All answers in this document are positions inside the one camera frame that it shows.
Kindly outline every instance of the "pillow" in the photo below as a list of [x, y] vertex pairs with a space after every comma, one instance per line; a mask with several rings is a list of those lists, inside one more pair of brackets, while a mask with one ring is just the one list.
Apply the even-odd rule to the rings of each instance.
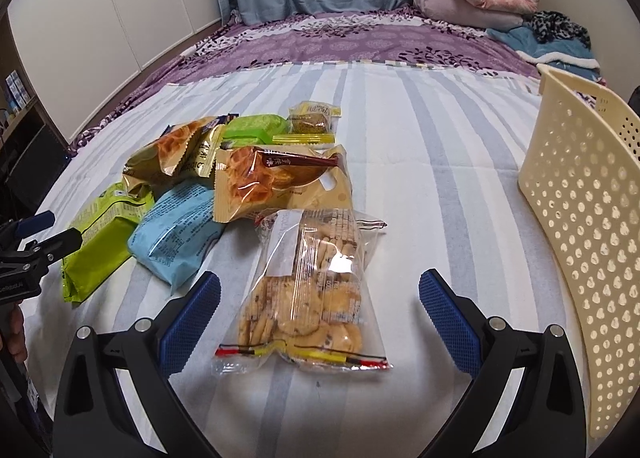
[[455, 25], [510, 31], [522, 25], [522, 16], [502, 11], [486, 11], [466, 0], [414, 0], [420, 12], [432, 20]]

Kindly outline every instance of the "human hand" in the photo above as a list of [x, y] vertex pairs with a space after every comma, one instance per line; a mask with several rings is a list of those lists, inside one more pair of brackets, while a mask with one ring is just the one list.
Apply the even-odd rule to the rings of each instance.
[[10, 314], [9, 330], [11, 330], [11, 334], [6, 341], [6, 345], [9, 353], [14, 356], [15, 361], [18, 364], [22, 364], [27, 359], [27, 345], [24, 338], [24, 316], [18, 305], [19, 303], [14, 305], [14, 309]]

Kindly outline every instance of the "bright green wrapper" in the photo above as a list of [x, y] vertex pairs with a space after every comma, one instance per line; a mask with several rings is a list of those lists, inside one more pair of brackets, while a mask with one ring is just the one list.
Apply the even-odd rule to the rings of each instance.
[[118, 182], [76, 216], [71, 227], [82, 233], [82, 247], [62, 260], [65, 301], [82, 303], [129, 259], [127, 241], [153, 205], [150, 191], [134, 198]]
[[236, 117], [227, 126], [223, 137], [224, 149], [243, 146], [270, 145], [274, 135], [288, 133], [287, 120], [279, 115], [244, 115]]

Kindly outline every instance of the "laundry basket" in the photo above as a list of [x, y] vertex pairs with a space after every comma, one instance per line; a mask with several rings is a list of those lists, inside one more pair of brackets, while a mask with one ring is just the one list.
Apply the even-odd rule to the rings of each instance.
[[[543, 93], [518, 184], [580, 318], [590, 435], [606, 435], [640, 382], [640, 119], [615, 93], [538, 65]], [[583, 96], [593, 96], [595, 109]]]

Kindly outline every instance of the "leopard print fabric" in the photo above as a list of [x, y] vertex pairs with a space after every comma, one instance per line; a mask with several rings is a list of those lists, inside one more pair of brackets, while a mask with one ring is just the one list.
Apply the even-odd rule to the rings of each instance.
[[589, 31], [583, 26], [573, 23], [568, 16], [556, 11], [540, 11], [524, 23], [533, 31], [533, 35], [541, 44], [553, 40], [572, 40], [577, 38], [587, 48], [591, 48]]

